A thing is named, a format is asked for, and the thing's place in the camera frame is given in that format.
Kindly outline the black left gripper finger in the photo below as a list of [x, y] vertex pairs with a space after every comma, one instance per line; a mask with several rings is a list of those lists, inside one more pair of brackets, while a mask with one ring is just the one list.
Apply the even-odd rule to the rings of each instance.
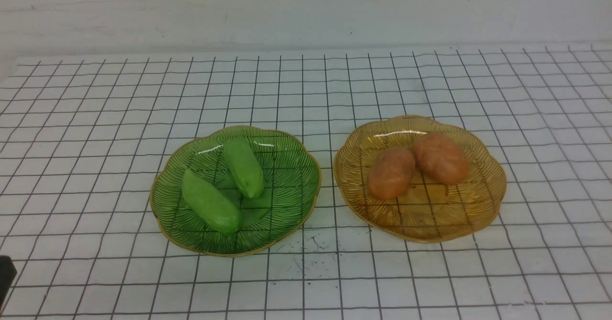
[[0, 306], [3, 307], [6, 302], [9, 290], [15, 277], [17, 269], [13, 260], [8, 255], [0, 256]]

